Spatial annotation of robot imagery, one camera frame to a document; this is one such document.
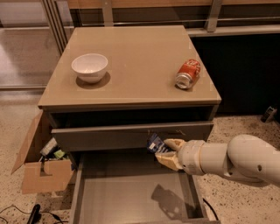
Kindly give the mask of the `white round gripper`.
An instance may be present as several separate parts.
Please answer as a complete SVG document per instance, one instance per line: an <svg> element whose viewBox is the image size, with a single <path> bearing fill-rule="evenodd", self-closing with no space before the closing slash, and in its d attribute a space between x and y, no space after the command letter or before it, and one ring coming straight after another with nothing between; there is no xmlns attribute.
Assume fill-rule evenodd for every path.
<svg viewBox="0 0 280 224"><path fill-rule="evenodd" d="M164 143L174 151L166 153L156 153L157 161L174 171L184 170L189 175L202 176L200 165L200 150L205 144L203 140L191 140L186 142L182 139L168 138Z"/></svg>

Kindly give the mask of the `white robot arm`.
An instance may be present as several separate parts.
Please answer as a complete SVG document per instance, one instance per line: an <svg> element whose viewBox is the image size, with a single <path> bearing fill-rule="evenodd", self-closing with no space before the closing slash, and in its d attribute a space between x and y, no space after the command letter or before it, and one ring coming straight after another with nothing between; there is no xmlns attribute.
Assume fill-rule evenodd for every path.
<svg viewBox="0 0 280 224"><path fill-rule="evenodd" d="M259 137L239 135L229 143L182 139L166 139L164 143L171 149L158 152L157 161L174 171L214 174L247 185L280 186L280 150Z"/></svg>

